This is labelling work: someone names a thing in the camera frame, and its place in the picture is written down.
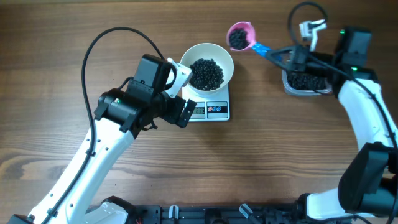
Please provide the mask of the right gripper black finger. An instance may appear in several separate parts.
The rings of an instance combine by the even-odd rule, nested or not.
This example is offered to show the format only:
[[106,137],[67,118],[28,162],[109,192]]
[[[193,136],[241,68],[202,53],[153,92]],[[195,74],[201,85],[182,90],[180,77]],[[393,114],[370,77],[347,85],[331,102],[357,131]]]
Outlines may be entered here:
[[282,70],[287,72],[294,71],[294,65],[288,57],[283,57],[280,55],[267,55],[267,59]]
[[271,49],[268,50],[266,53],[266,57],[268,59],[274,58],[274,59],[283,59],[286,55],[290,55],[295,52],[297,46],[296,45],[291,45],[288,47],[282,47],[280,49]]

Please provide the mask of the white digital kitchen scale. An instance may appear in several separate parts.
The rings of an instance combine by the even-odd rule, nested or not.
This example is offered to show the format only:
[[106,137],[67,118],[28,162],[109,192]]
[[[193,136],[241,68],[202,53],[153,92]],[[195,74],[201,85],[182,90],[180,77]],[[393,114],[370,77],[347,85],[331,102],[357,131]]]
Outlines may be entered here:
[[220,88],[214,93],[199,94],[187,85],[182,88],[185,100],[196,103],[189,122],[218,122],[230,119],[229,87]]

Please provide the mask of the white round bowl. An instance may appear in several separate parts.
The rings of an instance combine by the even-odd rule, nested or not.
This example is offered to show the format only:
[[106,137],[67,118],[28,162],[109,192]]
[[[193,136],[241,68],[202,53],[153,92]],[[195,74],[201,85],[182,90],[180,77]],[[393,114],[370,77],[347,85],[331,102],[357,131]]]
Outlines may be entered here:
[[188,83],[188,85],[192,87],[195,91],[199,92],[199,94],[214,93],[220,88],[228,85],[234,73],[234,62],[227,50],[219,45],[212,43],[196,44],[193,47],[190,47],[183,54],[180,63],[190,68],[191,64],[201,58],[208,60],[213,59],[221,67],[224,74],[224,83],[216,90],[210,91],[197,90],[196,88],[191,86],[190,82]]

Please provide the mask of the black beans in bowl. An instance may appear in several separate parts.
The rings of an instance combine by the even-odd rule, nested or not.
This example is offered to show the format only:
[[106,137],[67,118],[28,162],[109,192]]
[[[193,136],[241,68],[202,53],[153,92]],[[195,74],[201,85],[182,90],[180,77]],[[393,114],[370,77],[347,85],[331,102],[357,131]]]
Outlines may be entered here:
[[198,59],[190,69],[193,73],[190,84],[197,90],[216,90],[224,83],[223,70],[213,59]]

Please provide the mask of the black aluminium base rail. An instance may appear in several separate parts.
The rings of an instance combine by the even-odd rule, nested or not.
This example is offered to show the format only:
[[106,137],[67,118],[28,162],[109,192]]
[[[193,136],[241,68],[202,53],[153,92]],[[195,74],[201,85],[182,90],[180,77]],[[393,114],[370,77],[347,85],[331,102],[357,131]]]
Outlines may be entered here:
[[169,207],[139,205],[128,223],[136,224],[282,224],[307,223],[293,205],[247,205],[217,207]]

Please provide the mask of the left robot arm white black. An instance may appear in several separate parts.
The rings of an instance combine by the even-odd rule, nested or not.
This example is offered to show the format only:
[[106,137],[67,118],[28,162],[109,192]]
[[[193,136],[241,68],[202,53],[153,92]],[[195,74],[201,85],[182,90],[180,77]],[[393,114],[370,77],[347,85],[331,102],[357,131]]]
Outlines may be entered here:
[[13,215],[9,223],[136,223],[135,208],[110,197],[88,210],[104,178],[137,135],[155,127],[154,118],[184,128],[195,102],[177,93],[192,77],[190,67],[145,54],[126,91],[103,93],[93,127],[51,191],[28,215]]

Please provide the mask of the black beans in scoop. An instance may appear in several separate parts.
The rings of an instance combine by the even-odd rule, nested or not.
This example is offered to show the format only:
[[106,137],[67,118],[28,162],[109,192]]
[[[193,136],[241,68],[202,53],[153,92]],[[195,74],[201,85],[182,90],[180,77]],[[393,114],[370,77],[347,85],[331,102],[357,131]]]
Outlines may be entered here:
[[249,45],[246,36],[247,32],[243,28],[234,29],[228,37],[229,46],[236,50],[245,49]]

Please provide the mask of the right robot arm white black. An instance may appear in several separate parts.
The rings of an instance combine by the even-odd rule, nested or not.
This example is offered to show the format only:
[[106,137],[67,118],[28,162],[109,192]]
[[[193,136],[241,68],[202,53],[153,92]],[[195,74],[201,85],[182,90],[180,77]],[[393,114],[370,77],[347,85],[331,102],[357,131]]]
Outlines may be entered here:
[[345,27],[333,55],[293,45],[266,53],[287,73],[325,77],[344,107],[358,144],[358,154],[338,187],[305,196],[305,216],[332,221],[355,215],[397,216],[397,127],[382,99],[375,72],[365,68],[371,33]]

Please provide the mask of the pink scoop with blue handle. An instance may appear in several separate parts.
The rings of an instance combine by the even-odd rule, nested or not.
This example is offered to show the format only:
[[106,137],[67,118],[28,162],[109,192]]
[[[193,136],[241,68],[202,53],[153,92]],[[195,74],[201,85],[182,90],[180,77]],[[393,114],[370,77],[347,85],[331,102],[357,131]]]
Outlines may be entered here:
[[[229,46],[228,37],[234,29],[238,29],[238,28],[243,28],[247,32],[246,39],[249,42],[249,45],[245,49],[242,49],[242,50],[236,50]],[[230,48],[230,50],[232,50],[232,51],[242,52],[245,50],[253,50],[253,51],[255,51],[255,53],[257,53],[258,55],[260,55],[263,58],[266,58],[267,51],[271,50],[270,47],[267,47],[267,46],[259,43],[256,40],[256,32],[250,22],[237,22],[237,23],[233,24],[227,31],[226,43],[227,43],[228,47]]]

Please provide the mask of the black beans pile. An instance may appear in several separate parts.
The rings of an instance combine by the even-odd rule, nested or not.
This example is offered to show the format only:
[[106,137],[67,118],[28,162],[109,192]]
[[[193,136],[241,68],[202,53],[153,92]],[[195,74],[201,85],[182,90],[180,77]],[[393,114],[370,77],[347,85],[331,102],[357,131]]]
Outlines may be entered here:
[[306,74],[288,73],[287,83],[296,90],[323,90],[326,89],[325,79]]

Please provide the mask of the clear plastic food container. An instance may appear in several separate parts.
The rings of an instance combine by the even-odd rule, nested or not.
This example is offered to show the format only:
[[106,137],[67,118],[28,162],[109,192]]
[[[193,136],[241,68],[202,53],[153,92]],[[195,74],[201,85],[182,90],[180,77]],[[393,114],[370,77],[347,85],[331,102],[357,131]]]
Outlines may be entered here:
[[326,89],[323,90],[296,90],[293,89],[288,83],[287,83],[287,72],[285,70],[282,71],[282,83],[284,87],[284,91],[288,95],[292,96],[318,96],[318,95],[329,95],[332,91],[331,85],[326,81]]

